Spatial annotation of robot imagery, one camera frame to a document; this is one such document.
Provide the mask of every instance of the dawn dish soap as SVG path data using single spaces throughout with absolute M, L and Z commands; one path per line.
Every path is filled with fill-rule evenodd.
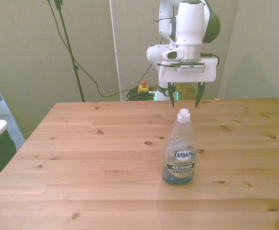
M 193 178 L 199 158 L 199 145 L 188 109 L 181 109 L 162 150 L 163 180 L 187 184 Z

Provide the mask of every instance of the white wall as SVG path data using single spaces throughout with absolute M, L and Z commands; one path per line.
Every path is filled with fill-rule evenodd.
M 206 84 L 204 98 L 214 98 L 218 95 L 238 1 L 208 1 L 212 10 L 220 18 L 221 31 L 212 43 L 203 45 L 203 51 L 218 55 L 221 62 L 217 67 L 217 80 Z M 158 20 L 159 3 L 159 0 L 112 0 L 114 34 L 122 89 L 129 89 L 137 84 L 150 66 L 146 59 L 146 50 L 149 46 L 159 44 L 161 41 L 158 23 L 152 21 Z M 157 79 L 157 71 L 154 67 L 144 78 L 149 84 L 157 84 Z
M 279 1 L 239 1 L 219 97 L 279 98 Z
M 109 1 L 63 2 L 74 56 L 102 93 L 118 92 Z M 79 75 L 87 102 L 119 100 L 101 98 L 88 76 Z M 70 55 L 45 0 L 0 1 L 0 93 L 25 138 L 55 103 L 81 101 Z

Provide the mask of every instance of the black cable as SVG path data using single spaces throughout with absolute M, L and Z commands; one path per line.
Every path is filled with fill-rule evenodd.
M 127 97 L 127 101 L 148 101 L 154 98 L 154 94 L 153 93 L 149 93 L 149 92 L 140 92 L 137 93 L 138 90 L 138 86 L 136 86 L 134 89 L 131 89 L 126 97 Z
M 66 45 L 66 43 L 65 43 L 65 41 L 64 41 L 64 39 L 63 39 L 63 37 L 62 37 L 60 31 L 59 31 L 58 23 L 57 23 L 57 20 L 56 20 L 56 17 L 55 17 L 53 8 L 52 8 L 52 6 L 51 6 L 51 3 L 50 3 L 49 0 L 47 0 L 47 1 L 48 1 L 48 3 L 49 3 L 50 8 L 51 8 L 51 12 L 52 12 L 53 17 L 54 17 L 54 20 L 55 20 L 55 24 L 56 24 L 56 28 L 57 28 L 58 34 L 59 34 L 61 40 L 63 41 L 63 43 L 64 43 L 66 49 L 67 49 L 68 52 L 72 55 L 72 53 L 70 52 L 68 46 Z M 92 81 L 96 84 L 98 93 L 100 94 L 101 97 L 112 97 L 112 96 L 115 96 L 115 95 L 117 95 L 117 94 L 120 94 L 121 92 L 130 91 L 130 90 L 122 90 L 122 91 L 120 91 L 120 92 L 118 92 L 118 93 L 115 93 L 115 94 L 112 94 L 112 95 L 109 95 L 109 96 L 103 96 L 102 93 L 101 93 L 100 90 L 99 90 L 99 85 L 98 85 L 98 83 L 97 83 L 97 82 L 96 82 L 96 81 L 82 68 L 82 66 L 77 62 L 77 60 L 76 60 L 74 57 L 73 57 L 73 59 L 74 59 L 74 61 L 78 64 L 78 66 L 79 66 L 79 67 L 92 79 Z

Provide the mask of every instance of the dish soap bottle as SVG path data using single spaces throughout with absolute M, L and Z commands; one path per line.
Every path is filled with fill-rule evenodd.
M 163 180 L 187 184 L 192 180 L 199 157 L 199 145 L 188 109 L 181 109 L 162 151 Z

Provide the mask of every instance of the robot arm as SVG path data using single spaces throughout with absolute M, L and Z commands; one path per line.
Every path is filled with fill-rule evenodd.
M 201 58 L 201 49 L 202 43 L 213 41 L 219 31 L 220 21 L 207 0 L 161 0 L 159 33 L 170 43 L 149 47 L 147 59 L 157 69 L 162 92 L 170 82 L 215 80 L 218 59 Z M 169 93 L 158 94 L 160 100 L 169 100 Z

